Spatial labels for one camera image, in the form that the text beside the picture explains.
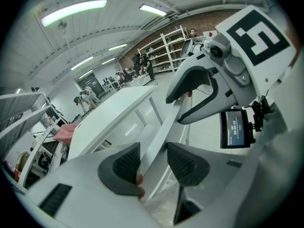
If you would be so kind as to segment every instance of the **fluorescent light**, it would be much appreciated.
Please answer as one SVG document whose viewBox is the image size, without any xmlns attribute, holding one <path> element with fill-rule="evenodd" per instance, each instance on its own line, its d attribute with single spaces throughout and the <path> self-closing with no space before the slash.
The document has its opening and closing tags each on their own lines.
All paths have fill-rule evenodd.
<svg viewBox="0 0 304 228">
<path fill-rule="evenodd" d="M 112 58 L 112 59 L 110 59 L 110 60 L 107 60 L 107 61 L 105 61 L 105 62 L 102 63 L 102 64 L 106 64 L 106 63 L 111 62 L 111 61 L 113 61 L 113 60 L 115 60 L 115 58 Z"/>
<path fill-rule="evenodd" d="M 103 8 L 106 4 L 106 0 L 94 0 L 89 2 L 77 3 L 63 9 L 57 10 L 49 15 L 46 15 L 41 19 L 43 26 L 48 26 L 49 24 L 62 19 L 68 15 L 78 13 L 84 10 Z"/>
<path fill-rule="evenodd" d="M 87 73 L 85 73 L 84 75 L 80 76 L 79 78 L 83 78 L 84 76 L 88 75 L 89 73 L 92 73 L 93 70 L 91 69 L 90 71 L 88 71 Z"/>
<path fill-rule="evenodd" d="M 75 68 L 79 67 L 80 65 L 82 65 L 83 63 L 87 62 L 88 60 L 92 59 L 93 56 L 87 58 L 86 60 L 83 60 L 82 62 L 78 63 L 76 66 L 72 67 L 71 70 L 74 70 Z"/>
<path fill-rule="evenodd" d="M 123 45 L 120 45 L 120 46 L 116 46 L 116 47 L 113 47 L 113 48 L 110 48 L 109 51 L 112 51 L 114 49 L 118 49 L 118 48 L 123 48 L 125 47 L 127 44 L 123 44 Z"/>
<path fill-rule="evenodd" d="M 164 11 L 161 11 L 159 9 L 156 9 L 156 8 L 153 8 L 153 7 L 150 7 L 148 5 L 145 5 L 143 4 L 142 6 L 139 7 L 139 9 L 141 10 L 145 10 L 145 11 L 148 11 L 148 12 L 151 12 L 151 13 L 156 13 L 160 16 L 165 16 L 167 13 L 165 13 Z"/>
</svg>

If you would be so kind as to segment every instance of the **display screen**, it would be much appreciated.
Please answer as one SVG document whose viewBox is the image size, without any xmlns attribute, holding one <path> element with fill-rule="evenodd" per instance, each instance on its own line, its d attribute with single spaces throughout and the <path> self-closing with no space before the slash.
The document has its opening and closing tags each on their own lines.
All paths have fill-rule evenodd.
<svg viewBox="0 0 304 228">
<path fill-rule="evenodd" d="M 226 114 L 227 123 L 227 146 L 243 145 L 244 125 L 241 111 L 228 111 Z"/>
</svg>

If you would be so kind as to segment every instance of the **black cable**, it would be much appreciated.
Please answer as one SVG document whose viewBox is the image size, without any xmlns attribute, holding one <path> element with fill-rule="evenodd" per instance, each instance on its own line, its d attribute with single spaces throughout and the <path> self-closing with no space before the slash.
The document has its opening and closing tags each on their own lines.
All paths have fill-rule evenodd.
<svg viewBox="0 0 304 228">
<path fill-rule="evenodd" d="M 208 94 L 208 93 L 206 93 L 206 92 L 204 92 L 202 90 L 199 90 L 199 89 L 197 89 L 197 90 L 203 92 L 204 94 L 211 95 L 211 94 Z"/>
</svg>

